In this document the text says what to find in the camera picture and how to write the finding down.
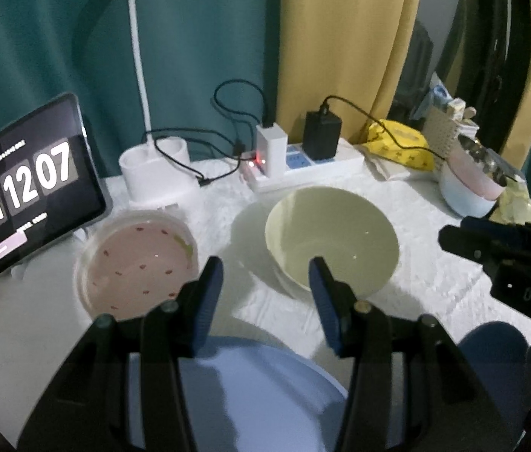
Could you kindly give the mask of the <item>blue plate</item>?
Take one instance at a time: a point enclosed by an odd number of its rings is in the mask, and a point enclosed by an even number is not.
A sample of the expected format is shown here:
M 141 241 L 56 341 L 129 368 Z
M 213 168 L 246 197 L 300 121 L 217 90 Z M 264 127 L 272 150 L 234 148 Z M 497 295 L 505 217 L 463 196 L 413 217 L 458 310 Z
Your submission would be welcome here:
M 179 363 L 200 451 L 332 451 L 346 390 L 287 349 L 211 337 Z

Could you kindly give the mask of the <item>white power strip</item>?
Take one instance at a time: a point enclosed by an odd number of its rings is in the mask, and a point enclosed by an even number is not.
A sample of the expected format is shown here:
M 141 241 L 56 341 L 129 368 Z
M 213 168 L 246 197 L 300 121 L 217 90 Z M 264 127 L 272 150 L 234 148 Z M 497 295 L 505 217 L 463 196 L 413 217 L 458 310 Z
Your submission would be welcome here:
M 336 155 L 326 160 L 312 160 L 301 144 L 289 145 L 286 155 L 286 169 L 281 177 L 267 177 L 263 169 L 249 161 L 241 166 L 242 175 L 249 187 L 256 193 L 271 193 L 278 190 L 295 189 L 315 185 L 337 177 L 350 177 L 363 170 L 363 153 L 346 140 L 340 139 Z

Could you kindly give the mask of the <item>yellow curtain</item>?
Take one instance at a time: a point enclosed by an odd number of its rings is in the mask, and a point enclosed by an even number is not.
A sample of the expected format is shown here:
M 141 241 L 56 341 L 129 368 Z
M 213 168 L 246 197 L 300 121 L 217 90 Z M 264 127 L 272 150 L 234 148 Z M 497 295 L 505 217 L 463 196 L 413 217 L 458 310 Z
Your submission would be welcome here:
M 385 118 L 409 51 L 420 0 L 281 0 L 278 124 L 293 142 L 327 96 L 341 135 L 366 139 Z

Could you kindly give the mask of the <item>tablet showing clock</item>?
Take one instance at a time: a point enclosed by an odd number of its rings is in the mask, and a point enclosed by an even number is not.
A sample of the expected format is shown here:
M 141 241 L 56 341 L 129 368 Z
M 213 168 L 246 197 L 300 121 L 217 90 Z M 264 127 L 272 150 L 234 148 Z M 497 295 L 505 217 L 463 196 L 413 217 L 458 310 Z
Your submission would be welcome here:
M 74 94 L 0 131 L 0 275 L 110 207 Z

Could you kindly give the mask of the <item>teal curtain left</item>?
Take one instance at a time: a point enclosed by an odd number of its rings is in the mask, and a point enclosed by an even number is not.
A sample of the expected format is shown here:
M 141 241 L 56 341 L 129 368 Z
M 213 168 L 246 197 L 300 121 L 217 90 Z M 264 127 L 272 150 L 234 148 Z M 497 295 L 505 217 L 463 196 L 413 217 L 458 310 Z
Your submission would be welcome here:
M 280 0 L 136 0 L 153 128 L 194 159 L 250 145 L 273 112 Z M 0 0 L 0 129 L 74 93 L 104 177 L 143 137 L 126 0 Z

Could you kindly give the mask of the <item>black power adapter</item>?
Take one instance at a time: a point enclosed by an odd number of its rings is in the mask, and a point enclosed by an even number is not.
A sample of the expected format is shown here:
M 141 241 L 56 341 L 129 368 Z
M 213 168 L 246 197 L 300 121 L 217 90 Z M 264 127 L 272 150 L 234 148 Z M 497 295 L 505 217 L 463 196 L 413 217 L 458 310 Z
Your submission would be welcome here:
M 303 151 L 313 161 L 333 158 L 337 152 L 341 128 L 341 118 L 333 112 L 308 111 L 303 130 Z

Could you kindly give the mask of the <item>white perforated basket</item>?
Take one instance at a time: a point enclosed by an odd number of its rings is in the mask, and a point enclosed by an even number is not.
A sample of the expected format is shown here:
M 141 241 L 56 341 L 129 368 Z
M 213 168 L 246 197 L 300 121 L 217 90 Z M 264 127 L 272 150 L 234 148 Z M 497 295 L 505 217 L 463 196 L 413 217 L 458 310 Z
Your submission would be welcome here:
M 435 152 L 435 170 L 439 171 L 453 147 L 458 136 L 463 135 L 475 139 L 479 125 L 473 121 L 476 110 L 468 107 L 462 99 L 456 98 L 448 102 L 445 108 L 432 105 L 429 109 L 423 135 L 429 148 Z

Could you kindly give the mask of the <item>pink strawberry bowl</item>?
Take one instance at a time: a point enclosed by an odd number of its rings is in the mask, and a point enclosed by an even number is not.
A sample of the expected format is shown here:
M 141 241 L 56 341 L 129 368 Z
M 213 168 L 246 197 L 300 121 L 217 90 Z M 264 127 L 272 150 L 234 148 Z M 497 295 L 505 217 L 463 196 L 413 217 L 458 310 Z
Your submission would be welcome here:
M 132 210 L 90 235 L 74 265 L 73 287 L 90 318 L 125 321 L 178 296 L 199 271 L 197 243 L 182 219 Z

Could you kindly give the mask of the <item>white phone charger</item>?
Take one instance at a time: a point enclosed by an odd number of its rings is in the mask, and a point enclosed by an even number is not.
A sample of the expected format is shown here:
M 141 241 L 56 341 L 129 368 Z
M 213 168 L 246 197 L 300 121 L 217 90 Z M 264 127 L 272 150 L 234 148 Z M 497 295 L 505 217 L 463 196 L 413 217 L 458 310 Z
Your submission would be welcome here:
M 270 179 L 281 177 L 286 170 L 288 135 L 275 122 L 256 127 L 256 162 Z

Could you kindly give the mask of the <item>white desk lamp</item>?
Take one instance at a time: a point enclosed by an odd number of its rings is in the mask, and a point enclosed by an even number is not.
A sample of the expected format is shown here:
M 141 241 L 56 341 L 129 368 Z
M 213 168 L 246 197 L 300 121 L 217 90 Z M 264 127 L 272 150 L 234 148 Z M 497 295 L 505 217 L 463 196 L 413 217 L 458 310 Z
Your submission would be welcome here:
M 139 208 L 161 208 L 179 201 L 198 188 L 190 167 L 185 140 L 173 137 L 161 144 L 154 138 L 145 83 L 136 0 L 127 0 L 133 65 L 144 120 L 145 139 L 119 156 L 119 166 L 129 192 L 129 203 Z

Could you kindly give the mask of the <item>yellow snack bag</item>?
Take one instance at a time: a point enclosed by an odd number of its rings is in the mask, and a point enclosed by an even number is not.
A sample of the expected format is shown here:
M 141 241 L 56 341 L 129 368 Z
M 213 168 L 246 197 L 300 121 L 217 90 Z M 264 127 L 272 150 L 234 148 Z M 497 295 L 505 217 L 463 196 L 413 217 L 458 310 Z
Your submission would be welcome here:
M 374 156 L 413 170 L 432 171 L 435 166 L 434 153 L 425 136 L 398 121 L 372 122 L 363 147 Z

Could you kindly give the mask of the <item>white tablecloth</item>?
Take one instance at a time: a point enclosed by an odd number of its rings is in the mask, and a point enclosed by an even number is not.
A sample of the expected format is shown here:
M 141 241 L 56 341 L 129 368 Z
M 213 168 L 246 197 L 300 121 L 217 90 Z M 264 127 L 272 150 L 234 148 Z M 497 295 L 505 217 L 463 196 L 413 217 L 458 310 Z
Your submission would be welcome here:
M 487 321 L 505 321 L 531 338 L 531 319 L 494 300 L 479 265 L 443 252 L 442 226 L 456 221 L 436 184 L 383 181 L 373 167 L 333 181 L 387 216 L 400 257 L 389 284 L 373 297 L 404 318 L 436 316 L 455 340 Z M 221 177 L 182 206 L 201 259 L 220 257 L 225 286 L 211 331 L 284 346 L 342 385 L 351 364 L 327 348 L 313 304 L 292 298 L 274 272 L 264 226 L 278 193 L 258 195 L 242 177 Z M 35 402 L 90 324 L 73 289 L 83 238 L 71 236 L 30 259 L 21 275 L 0 276 L 0 432 L 15 442 Z

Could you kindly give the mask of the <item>large blue bowl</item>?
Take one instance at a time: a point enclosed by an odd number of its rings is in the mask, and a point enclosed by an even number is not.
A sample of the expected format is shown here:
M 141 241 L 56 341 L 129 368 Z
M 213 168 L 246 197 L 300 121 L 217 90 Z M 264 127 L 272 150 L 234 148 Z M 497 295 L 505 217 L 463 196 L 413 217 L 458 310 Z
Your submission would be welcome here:
M 526 414 L 525 337 L 506 322 L 491 321 L 465 335 L 459 348 L 508 429 L 519 436 Z

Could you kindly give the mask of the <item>light blue bowl in stack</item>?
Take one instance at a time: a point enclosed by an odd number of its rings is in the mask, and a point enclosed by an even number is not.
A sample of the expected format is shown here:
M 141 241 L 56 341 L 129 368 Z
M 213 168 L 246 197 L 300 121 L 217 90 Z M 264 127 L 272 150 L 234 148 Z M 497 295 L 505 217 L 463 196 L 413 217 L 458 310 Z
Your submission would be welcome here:
M 451 170 L 447 163 L 441 167 L 439 188 L 448 206 L 459 216 L 484 217 L 491 212 L 494 201 L 478 196 Z

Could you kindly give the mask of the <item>cream bowl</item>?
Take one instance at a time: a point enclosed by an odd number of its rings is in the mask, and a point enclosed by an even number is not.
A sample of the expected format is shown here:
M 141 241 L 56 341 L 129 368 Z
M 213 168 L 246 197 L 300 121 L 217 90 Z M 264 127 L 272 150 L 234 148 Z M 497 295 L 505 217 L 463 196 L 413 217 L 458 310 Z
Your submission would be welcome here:
M 309 262 L 324 258 L 335 279 L 358 296 L 383 289 L 399 262 L 392 224 L 372 202 L 332 187 L 294 191 L 272 209 L 264 226 L 265 246 L 284 289 L 310 300 Z

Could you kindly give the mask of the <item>yellow tissue box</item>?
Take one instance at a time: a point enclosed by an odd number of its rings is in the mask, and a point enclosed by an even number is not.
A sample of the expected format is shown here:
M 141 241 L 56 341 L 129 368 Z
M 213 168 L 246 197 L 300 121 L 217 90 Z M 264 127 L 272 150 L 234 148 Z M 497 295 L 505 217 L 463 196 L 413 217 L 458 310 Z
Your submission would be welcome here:
M 494 223 L 520 224 L 521 226 L 531 223 L 531 198 L 523 179 L 507 178 L 507 186 L 498 197 L 496 207 L 489 219 Z

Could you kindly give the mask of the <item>pink bowl in stack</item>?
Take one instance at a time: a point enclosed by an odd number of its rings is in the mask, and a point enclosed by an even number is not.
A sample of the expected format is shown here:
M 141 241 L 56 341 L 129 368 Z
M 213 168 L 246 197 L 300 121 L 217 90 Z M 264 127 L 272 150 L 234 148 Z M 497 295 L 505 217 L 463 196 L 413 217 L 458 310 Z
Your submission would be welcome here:
M 479 197 L 495 201 L 505 191 L 505 183 L 498 184 L 485 174 L 483 167 L 473 160 L 459 142 L 454 143 L 446 162 L 454 175 Z

